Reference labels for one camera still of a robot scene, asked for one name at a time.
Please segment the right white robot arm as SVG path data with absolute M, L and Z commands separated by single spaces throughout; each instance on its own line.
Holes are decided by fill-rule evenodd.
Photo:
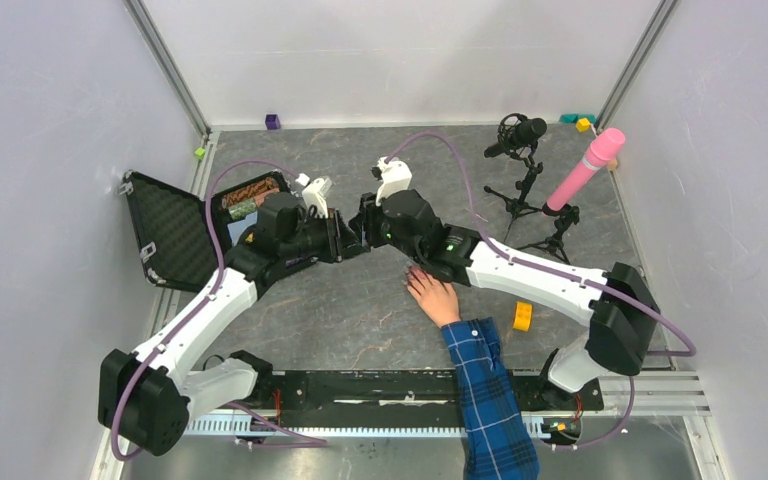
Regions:
M 444 223 L 415 190 L 382 201 L 364 195 L 349 225 L 367 247 L 392 246 L 442 282 L 505 292 L 587 327 L 544 365 L 537 392 L 551 408 L 566 406 L 596 377 L 633 377 L 642 370 L 659 309 L 642 276 L 627 264 L 604 271 L 515 251 Z

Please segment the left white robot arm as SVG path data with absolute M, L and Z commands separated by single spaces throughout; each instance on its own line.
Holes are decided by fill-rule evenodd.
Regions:
M 365 251 L 338 210 L 304 207 L 290 193 L 268 196 L 252 217 L 196 299 L 133 351 L 114 349 L 102 360 L 98 421 L 109 428 L 117 459 L 132 457 L 120 450 L 120 438 L 137 452 L 160 456 L 197 416 L 236 399 L 250 407 L 266 405 L 274 381 L 245 361 L 230 358 L 203 372 L 193 366 L 277 281 L 317 262 L 339 263 Z

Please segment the blue plaid sleeve forearm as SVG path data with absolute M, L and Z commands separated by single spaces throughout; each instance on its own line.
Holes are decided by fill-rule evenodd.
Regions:
M 465 479 L 536 479 L 534 442 L 524 424 L 491 318 L 441 328 L 454 365 L 466 433 Z

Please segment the person hand with painted nails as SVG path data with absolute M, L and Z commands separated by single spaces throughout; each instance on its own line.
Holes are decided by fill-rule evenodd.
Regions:
M 424 270 L 412 266 L 406 271 L 405 287 L 434 325 L 442 328 L 461 320 L 454 288 Z

